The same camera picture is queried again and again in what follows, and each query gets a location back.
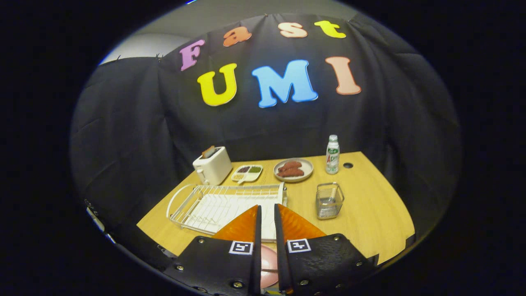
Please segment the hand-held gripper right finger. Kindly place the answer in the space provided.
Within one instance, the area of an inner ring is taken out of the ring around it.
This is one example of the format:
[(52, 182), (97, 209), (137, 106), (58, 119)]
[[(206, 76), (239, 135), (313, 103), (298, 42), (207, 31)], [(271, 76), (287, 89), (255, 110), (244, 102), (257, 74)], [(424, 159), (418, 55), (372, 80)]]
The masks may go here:
[(343, 296), (376, 271), (343, 234), (325, 234), (282, 204), (274, 205), (279, 289), (286, 296)]

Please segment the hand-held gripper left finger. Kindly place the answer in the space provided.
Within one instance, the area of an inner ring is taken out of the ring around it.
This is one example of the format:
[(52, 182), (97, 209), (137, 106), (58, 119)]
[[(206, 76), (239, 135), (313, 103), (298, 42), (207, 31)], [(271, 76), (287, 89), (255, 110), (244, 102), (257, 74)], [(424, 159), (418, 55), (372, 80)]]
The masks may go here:
[(259, 296), (261, 223), (252, 206), (214, 236), (196, 236), (163, 275), (201, 296)]

